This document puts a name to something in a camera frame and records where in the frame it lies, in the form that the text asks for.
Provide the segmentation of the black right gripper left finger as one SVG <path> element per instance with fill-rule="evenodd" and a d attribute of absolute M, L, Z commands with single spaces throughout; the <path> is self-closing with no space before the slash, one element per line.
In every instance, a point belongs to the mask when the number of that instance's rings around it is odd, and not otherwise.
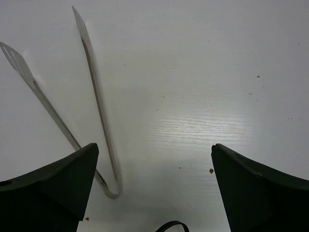
<path fill-rule="evenodd" d="M 2 232 L 75 232 L 84 219 L 98 146 L 0 183 Z"/>

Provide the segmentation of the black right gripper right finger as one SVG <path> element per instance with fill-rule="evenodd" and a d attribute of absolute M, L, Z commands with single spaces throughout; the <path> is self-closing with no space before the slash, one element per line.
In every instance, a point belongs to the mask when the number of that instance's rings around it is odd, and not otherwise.
<path fill-rule="evenodd" d="M 216 144 L 214 172 L 233 232 L 307 232 L 309 182 Z"/>

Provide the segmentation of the stainless steel tongs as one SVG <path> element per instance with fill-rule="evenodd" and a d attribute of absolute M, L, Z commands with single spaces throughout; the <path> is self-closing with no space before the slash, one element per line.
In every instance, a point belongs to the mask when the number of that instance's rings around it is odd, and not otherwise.
<path fill-rule="evenodd" d="M 119 198 L 119 196 L 122 193 L 123 181 L 121 176 L 120 165 L 117 160 L 117 155 L 113 146 L 112 137 L 108 126 L 108 120 L 103 101 L 103 93 L 99 87 L 99 71 L 97 69 L 95 52 L 84 20 L 82 19 L 82 17 L 80 16 L 75 7 L 72 7 L 72 10 L 87 59 L 87 64 L 89 68 L 93 91 L 95 94 L 101 127 L 104 133 L 105 143 L 108 150 L 113 176 L 117 184 L 117 192 L 113 192 L 112 190 L 110 190 L 107 182 L 104 180 L 104 178 L 102 177 L 102 175 L 98 170 L 95 171 L 95 179 L 100 184 L 104 194 L 108 198 L 115 200 Z M 13 49 L 12 47 L 3 42 L 0 43 L 0 47 L 5 57 L 9 61 L 10 65 L 13 67 L 13 69 L 17 71 L 17 73 L 25 81 L 28 87 L 32 90 L 34 95 L 41 102 L 43 107 L 46 109 L 50 117 L 56 123 L 56 125 L 61 130 L 63 135 L 66 137 L 71 146 L 74 148 L 74 150 L 81 149 L 81 146 L 76 140 L 76 138 L 73 136 L 73 134 L 71 133 L 65 122 L 62 120 L 56 109 L 52 106 L 48 98 L 41 90 L 39 84 L 35 80 L 34 75 L 32 74 L 28 64 L 26 63 L 22 55 L 18 53 L 15 49 Z"/>

